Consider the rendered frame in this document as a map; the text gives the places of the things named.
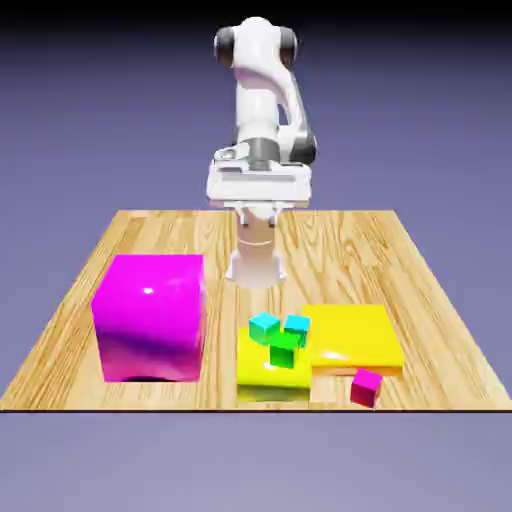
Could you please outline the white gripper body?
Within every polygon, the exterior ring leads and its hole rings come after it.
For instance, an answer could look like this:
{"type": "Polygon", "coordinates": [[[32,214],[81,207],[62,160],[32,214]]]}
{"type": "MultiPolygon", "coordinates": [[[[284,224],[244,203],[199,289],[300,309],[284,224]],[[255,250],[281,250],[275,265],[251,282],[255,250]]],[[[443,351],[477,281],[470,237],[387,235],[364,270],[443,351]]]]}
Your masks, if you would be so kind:
{"type": "Polygon", "coordinates": [[[270,169],[254,171],[243,161],[218,161],[210,165],[206,195],[216,203],[308,203],[311,169],[306,165],[270,162],[270,169]]]}

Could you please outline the small cyan cube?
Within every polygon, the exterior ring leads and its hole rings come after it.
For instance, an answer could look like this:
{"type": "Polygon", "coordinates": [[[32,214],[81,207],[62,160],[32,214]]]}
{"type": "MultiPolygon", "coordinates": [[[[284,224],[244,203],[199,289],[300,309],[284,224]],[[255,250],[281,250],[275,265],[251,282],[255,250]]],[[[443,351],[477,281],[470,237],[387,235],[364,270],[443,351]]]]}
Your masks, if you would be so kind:
{"type": "Polygon", "coordinates": [[[268,312],[261,312],[249,320],[249,337],[260,345],[269,345],[280,331],[280,319],[268,312]]]}
{"type": "Polygon", "coordinates": [[[304,348],[310,327],[310,318],[301,315],[288,315],[284,324],[284,331],[298,337],[298,346],[304,348]]]}

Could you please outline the small green cube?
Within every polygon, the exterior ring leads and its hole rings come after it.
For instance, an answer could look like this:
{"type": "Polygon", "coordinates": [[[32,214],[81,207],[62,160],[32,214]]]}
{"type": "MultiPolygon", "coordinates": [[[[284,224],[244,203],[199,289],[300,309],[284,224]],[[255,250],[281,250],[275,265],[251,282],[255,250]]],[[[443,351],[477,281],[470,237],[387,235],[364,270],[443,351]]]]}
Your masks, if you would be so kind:
{"type": "Polygon", "coordinates": [[[293,369],[300,340],[301,334],[291,331],[279,331],[273,335],[269,341],[270,364],[293,369]]]}

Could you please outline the small magenta cube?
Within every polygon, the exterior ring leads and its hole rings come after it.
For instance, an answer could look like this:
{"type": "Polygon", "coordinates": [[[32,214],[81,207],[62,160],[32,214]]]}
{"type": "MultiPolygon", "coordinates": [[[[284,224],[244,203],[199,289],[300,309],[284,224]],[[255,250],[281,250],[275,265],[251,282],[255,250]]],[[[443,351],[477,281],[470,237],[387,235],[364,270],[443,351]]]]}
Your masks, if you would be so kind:
{"type": "Polygon", "coordinates": [[[374,408],[379,397],[383,377],[375,372],[358,369],[354,375],[350,389],[352,403],[374,408]]]}

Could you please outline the large magenta box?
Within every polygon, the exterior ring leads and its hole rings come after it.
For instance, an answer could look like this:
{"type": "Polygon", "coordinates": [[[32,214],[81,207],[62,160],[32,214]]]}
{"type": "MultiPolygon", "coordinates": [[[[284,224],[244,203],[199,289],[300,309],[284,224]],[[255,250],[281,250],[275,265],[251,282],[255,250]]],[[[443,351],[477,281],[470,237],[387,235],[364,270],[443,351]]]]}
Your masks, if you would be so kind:
{"type": "Polygon", "coordinates": [[[201,254],[118,254],[91,301],[106,382],[196,382],[206,335],[201,254]]]}

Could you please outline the large flat yellow box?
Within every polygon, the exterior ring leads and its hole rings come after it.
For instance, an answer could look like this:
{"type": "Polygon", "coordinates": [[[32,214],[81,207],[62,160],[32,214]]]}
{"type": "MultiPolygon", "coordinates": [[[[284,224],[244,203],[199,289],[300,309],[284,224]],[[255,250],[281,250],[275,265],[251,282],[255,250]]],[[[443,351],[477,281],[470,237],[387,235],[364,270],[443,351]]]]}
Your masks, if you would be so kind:
{"type": "Polygon", "coordinates": [[[315,375],[402,373],[404,353],[384,306],[306,304],[302,314],[310,319],[306,348],[315,375]]]}

